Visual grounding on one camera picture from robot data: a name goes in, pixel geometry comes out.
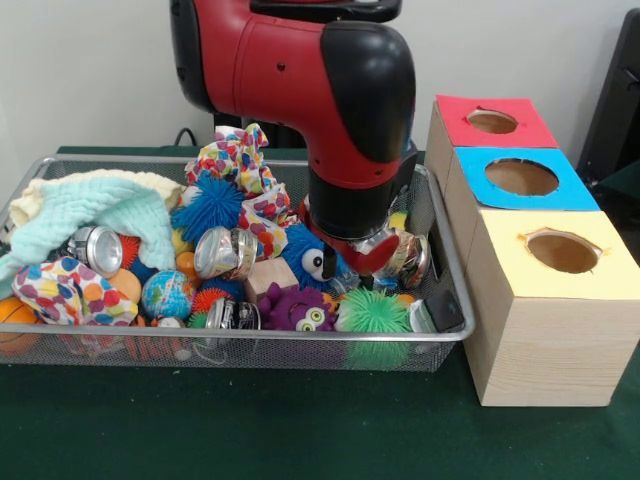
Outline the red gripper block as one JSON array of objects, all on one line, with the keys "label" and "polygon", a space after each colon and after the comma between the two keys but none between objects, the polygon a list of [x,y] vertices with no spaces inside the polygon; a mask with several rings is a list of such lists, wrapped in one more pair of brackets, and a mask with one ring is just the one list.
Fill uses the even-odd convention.
[{"label": "red gripper block", "polygon": [[322,266],[324,281],[331,280],[335,275],[337,252],[352,270],[360,274],[360,287],[372,290],[372,274],[385,266],[399,246],[399,236],[389,226],[389,218],[385,219],[379,230],[364,239],[342,240],[328,236],[313,223],[307,197],[304,197],[299,203],[298,217],[314,235],[325,243],[323,245]]}]

